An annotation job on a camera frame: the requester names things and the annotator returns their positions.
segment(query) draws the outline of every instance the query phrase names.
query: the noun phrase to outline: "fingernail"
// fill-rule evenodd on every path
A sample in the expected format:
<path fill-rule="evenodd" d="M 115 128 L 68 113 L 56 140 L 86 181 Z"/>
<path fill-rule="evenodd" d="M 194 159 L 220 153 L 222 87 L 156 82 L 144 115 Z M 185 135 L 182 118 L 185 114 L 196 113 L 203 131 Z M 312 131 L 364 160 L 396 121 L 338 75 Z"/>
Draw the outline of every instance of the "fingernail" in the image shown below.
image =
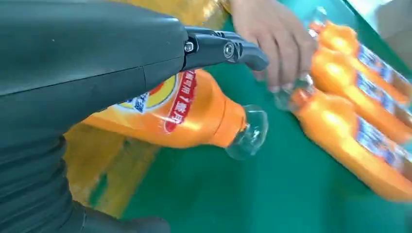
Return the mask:
<path fill-rule="evenodd" d="M 270 86 L 269 91 L 272 92 L 272 93 L 277 93 L 277 92 L 280 91 L 280 87 L 279 86 Z"/>
<path fill-rule="evenodd" d="M 292 90 L 293 88 L 293 83 L 288 83 L 282 86 L 282 88 L 286 91 Z"/>

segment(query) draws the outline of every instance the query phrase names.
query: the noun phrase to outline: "metal bolt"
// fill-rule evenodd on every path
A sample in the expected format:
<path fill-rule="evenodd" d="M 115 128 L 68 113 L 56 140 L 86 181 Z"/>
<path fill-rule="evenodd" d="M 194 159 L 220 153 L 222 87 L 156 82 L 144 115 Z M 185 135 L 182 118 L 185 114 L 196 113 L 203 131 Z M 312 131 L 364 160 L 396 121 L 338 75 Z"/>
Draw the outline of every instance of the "metal bolt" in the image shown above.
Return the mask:
<path fill-rule="evenodd" d="M 226 58 L 231 58 L 234 52 L 235 52 L 235 45 L 232 42 L 228 42 L 224 46 L 224 50 L 223 50 L 224 56 Z"/>
<path fill-rule="evenodd" d="M 185 52 L 192 52 L 194 49 L 194 44 L 190 41 L 185 43 Z"/>

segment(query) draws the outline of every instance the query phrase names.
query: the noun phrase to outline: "finger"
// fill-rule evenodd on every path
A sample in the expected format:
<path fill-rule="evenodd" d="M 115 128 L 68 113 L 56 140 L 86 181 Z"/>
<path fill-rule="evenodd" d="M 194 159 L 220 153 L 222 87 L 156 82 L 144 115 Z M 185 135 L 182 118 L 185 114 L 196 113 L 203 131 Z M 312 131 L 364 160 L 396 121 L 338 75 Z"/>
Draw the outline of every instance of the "finger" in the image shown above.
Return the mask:
<path fill-rule="evenodd" d="M 270 33 L 262 33 L 258 35 L 257 41 L 260 48 L 265 52 L 269 58 L 269 65 L 266 73 L 260 72 L 260 75 L 265 75 L 268 88 L 271 92 L 277 92 L 279 86 L 279 51 L 275 39 L 270 36 Z"/>
<path fill-rule="evenodd" d="M 299 49 L 289 30 L 277 24 L 273 32 L 280 54 L 280 84 L 294 83 L 299 73 Z"/>
<path fill-rule="evenodd" d="M 279 17 L 293 35 L 293 39 L 298 48 L 298 70 L 300 72 L 298 75 L 309 72 L 312 55 L 317 49 L 317 43 L 315 39 L 310 36 L 303 23 L 289 9 L 283 5 L 281 5 L 280 8 L 282 8 L 282 10 Z"/>

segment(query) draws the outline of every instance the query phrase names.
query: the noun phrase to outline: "clear bottle neck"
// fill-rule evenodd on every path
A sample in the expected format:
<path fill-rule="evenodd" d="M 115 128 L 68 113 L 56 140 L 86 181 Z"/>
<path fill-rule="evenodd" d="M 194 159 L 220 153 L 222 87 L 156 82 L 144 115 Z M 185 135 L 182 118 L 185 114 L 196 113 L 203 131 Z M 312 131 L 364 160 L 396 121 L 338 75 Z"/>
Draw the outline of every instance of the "clear bottle neck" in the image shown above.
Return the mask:
<path fill-rule="evenodd" d="M 310 75 L 297 79 L 292 89 L 282 89 L 275 93 L 276 106 L 284 111 L 297 112 L 302 109 L 315 93 Z"/>
<path fill-rule="evenodd" d="M 256 155 L 263 145 L 269 128 L 265 111 L 256 105 L 243 107 L 246 115 L 245 128 L 240 130 L 226 148 L 228 155 L 236 160 L 245 160 Z"/>
<path fill-rule="evenodd" d="M 326 10 L 323 7 L 316 9 L 307 17 L 306 28 L 313 38 L 317 38 L 318 34 L 325 28 L 327 23 Z"/>

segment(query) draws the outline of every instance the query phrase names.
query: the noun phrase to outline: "blue label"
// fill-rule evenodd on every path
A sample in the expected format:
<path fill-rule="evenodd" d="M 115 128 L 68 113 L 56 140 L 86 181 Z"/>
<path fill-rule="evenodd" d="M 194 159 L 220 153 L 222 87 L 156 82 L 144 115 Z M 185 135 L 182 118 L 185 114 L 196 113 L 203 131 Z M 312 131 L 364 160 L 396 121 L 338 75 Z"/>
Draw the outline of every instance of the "blue label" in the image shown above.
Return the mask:
<path fill-rule="evenodd" d="M 359 46 L 358 59 L 371 70 L 378 73 L 386 82 L 392 82 L 393 68 L 364 45 Z"/>
<path fill-rule="evenodd" d="M 388 112 L 394 113 L 395 111 L 395 101 L 392 99 L 388 93 L 386 93 L 382 88 L 376 86 L 373 82 L 369 81 L 362 73 L 358 72 L 357 86 L 365 94 L 369 95 L 371 98 L 377 100 L 383 108 Z"/>
<path fill-rule="evenodd" d="M 357 142 L 375 156 L 383 158 L 389 165 L 399 167 L 406 155 L 405 151 L 363 118 L 359 117 L 358 123 Z"/>

